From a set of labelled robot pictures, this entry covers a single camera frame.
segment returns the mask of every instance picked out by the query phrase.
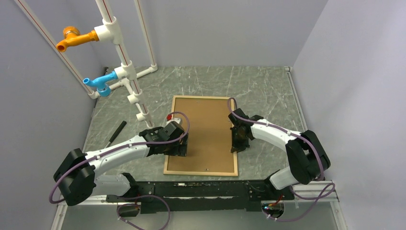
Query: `orange faucet handle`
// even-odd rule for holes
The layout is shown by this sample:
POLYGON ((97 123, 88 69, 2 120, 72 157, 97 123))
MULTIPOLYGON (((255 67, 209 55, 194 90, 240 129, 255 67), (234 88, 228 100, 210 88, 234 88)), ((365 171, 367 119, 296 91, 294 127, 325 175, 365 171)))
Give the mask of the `orange faucet handle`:
POLYGON ((67 26, 64 29, 64 38, 66 38, 69 33, 74 33, 76 36, 80 35, 79 30, 74 26, 67 26))

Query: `faucet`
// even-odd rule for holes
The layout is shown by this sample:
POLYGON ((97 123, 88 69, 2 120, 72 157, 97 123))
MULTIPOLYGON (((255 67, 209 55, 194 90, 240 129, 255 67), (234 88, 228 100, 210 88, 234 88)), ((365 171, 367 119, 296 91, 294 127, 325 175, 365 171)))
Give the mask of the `faucet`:
POLYGON ((65 39, 56 45, 59 52, 65 52, 69 46, 78 46, 86 42, 99 40, 99 37, 94 30, 88 34, 80 35, 80 32, 76 27, 68 26, 64 29, 63 33, 65 39))
POLYGON ((85 78, 83 80, 83 83, 85 85, 88 85, 90 87, 96 87, 97 88, 97 92, 99 92, 100 96, 102 97, 107 97, 108 95, 110 95, 110 93, 112 92, 112 90, 110 89, 109 85, 107 85, 106 82, 114 80, 114 79, 118 79, 117 74, 115 73, 115 71, 95 78, 94 80, 90 80, 89 78, 85 78))

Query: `black-handled tool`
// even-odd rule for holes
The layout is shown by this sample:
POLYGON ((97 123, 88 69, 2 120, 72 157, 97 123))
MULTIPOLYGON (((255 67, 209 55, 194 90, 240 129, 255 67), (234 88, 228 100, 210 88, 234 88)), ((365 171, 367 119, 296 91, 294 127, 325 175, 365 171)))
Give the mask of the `black-handled tool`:
POLYGON ((110 138, 109 142, 107 143, 106 147, 104 147, 104 148, 107 148, 107 147, 109 147, 109 146, 112 144, 112 142, 113 142, 113 141, 116 139, 116 137, 120 134, 121 130, 124 128, 125 125, 127 125, 127 122, 126 122, 126 121, 123 121, 123 122, 120 124, 120 126, 116 129, 116 131, 113 133, 112 137, 110 138))

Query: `black handle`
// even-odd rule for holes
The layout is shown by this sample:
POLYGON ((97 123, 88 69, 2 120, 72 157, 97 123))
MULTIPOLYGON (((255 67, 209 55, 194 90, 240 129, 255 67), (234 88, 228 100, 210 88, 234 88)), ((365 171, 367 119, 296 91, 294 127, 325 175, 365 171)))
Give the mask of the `black handle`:
POLYGON ((116 137, 120 134, 121 130, 124 128, 124 126, 127 125, 126 121, 123 121, 120 126, 116 129, 116 131, 113 133, 113 136, 110 138, 109 142, 112 143, 116 137))

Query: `orange faucet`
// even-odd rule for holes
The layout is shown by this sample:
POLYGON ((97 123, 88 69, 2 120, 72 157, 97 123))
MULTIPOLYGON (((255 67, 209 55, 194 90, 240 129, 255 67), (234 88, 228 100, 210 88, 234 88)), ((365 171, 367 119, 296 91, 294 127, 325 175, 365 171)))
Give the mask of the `orange faucet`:
POLYGON ((86 42, 99 40, 99 37, 94 30, 88 34, 80 35, 79 30, 73 26, 68 26, 64 29, 64 38, 64 40, 56 45, 59 52, 65 52, 69 46, 78 46, 86 42))

